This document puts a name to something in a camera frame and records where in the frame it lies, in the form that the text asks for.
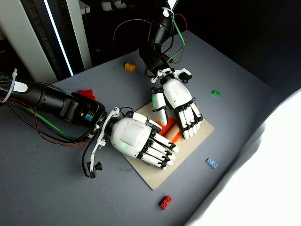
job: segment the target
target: white light strip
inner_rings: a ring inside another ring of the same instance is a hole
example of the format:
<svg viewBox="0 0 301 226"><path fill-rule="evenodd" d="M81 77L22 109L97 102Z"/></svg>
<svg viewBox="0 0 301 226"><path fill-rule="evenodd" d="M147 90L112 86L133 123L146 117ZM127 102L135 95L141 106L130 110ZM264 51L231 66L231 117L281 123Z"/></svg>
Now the white light strip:
<svg viewBox="0 0 301 226"><path fill-rule="evenodd" d="M71 69L71 67L70 67L70 64L69 64L69 61L68 61L68 58L67 58L65 49L64 49L64 47L63 47L61 38L60 38L60 36L59 36L59 34L58 34L58 31L57 31L57 28L56 28L56 25L55 25L55 21L54 21L54 19L53 19L53 17L52 17L52 13L51 13L51 11L50 11L50 8L49 8L49 5L48 5L47 0L44 0L44 3L45 3L45 6L46 6L46 9L47 9L47 12L48 12L50 21L51 21L51 23L52 23L53 29L54 29L54 31L55 31L56 38L57 38L57 40L58 40L58 43L60 44L62 53L63 53L63 55L64 55L66 64L67 64L67 66L68 66L68 69L69 69L69 71L70 71L71 76L73 76L72 69Z"/></svg>

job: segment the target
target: green cable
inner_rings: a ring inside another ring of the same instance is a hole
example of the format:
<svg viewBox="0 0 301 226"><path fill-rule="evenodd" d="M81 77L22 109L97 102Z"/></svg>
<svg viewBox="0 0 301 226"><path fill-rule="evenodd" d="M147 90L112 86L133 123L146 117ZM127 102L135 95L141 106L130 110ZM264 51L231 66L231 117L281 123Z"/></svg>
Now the green cable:
<svg viewBox="0 0 301 226"><path fill-rule="evenodd" d="M25 108L27 111L29 111L30 113L34 114L32 109L29 108ZM49 126L51 126L53 129L55 129L57 132L59 132L60 134L64 135L65 137L68 137L69 139L73 139L76 140L77 137L73 137L71 135L66 134L64 131L62 131L61 129L59 129L58 127L56 127L54 124L52 124L51 122L49 122L47 119L45 119L42 115L36 113L37 117L41 120L43 120L46 124L48 124Z"/></svg>
<svg viewBox="0 0 301 226"><path fill-rule="evenodd" d="M182 36L182 34L181 34L181 32L180 32L180 30L179 30L179 28L178 28L178 26L177 26L177 24L175 23L175 20L173 19L173 23L174 23L174 27L176 28L176 30L177 30L177 32L178 32L178 34L179 34L179 36L180 36L180 38L181 38L181 40L182 40L182 43L183 43L183 46L178 50L178 51L176 51L169 59L168 59L168 63L179 53L179 52L181 52L182 51L182 49L184 49L184 47L185 47L185 41L184 41L184 38L183 38L183 36Z"/></svg>

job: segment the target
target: wooden board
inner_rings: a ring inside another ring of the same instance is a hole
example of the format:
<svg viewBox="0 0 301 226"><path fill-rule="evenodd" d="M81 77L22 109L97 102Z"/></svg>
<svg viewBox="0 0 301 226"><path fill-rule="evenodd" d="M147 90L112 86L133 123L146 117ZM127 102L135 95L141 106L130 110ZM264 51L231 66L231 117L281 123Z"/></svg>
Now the wooden board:
<svg viewBox="0 0 301 226"><path fill-rule="evenodd" d="M152 103L140 108L137 112L143 114L153 120L157 120L152 112ZM168 116L174 117L174 113L168 110ZM175 153L176 159L172 166L167 166L166 170L160 170L140 159L132 159L124 156L128 162L139 173L143 180L151 187L152 190L157 189L166 178L212 133L214 127L204 118L200 130L192 138L185 140L180 138L176 145L179 147L179 153Z"/></svg>

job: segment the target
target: red lego brick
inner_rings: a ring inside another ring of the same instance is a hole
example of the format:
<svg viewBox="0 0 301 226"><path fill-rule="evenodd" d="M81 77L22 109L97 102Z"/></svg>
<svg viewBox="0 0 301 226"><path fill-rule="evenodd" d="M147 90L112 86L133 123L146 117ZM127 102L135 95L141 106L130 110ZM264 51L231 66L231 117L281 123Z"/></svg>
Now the red lego brick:
<svg viewBox="0 0 301 226"><path fill-rule="evenodd" d="M89 90L79 90L79 94L84 96L84 97L88 97L91 98L92 100L95 100L95 96L93 95L93 90L89 89Z"/></svg>
<svg viewBox="0 0 301 226"><path fill-rule="evenodd" d="M169 206L169 204L171 204L171 202L173 201L173 198L171 196L165 196L164 199L160 202L159 206L166 210Z"/></svg>

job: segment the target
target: table surface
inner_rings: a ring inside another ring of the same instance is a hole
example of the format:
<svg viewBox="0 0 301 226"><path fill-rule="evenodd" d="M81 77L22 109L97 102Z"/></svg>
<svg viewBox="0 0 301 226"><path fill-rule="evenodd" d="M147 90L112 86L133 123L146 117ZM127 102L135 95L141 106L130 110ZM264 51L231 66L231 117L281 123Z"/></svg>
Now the table surface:
<svg viewBox="0 0 301 226"><path fill-rule="evenodd" d="M180 44L176 36L174 50ZM137 68L126 71L125 62ZM109 142L96 156L103 171L93 180L86 178L81 168L83 148L45 142L2 106L0 225L183 225L271 111L277 94L190 32L181 62L172 66L191 71L193 78L186 86L215 130L155 191ZM151 101L153 85L144 70L135 51L57 86L67 93L93 89L107 111L115 106L137 110ZM213 96L213 90L222 97ZM68 123L51 119L70 130ZM207 158L213 158L218 168L212 170L205 162ZM174 201L167 210L161 210L158 203L165 195Z"/></svg>

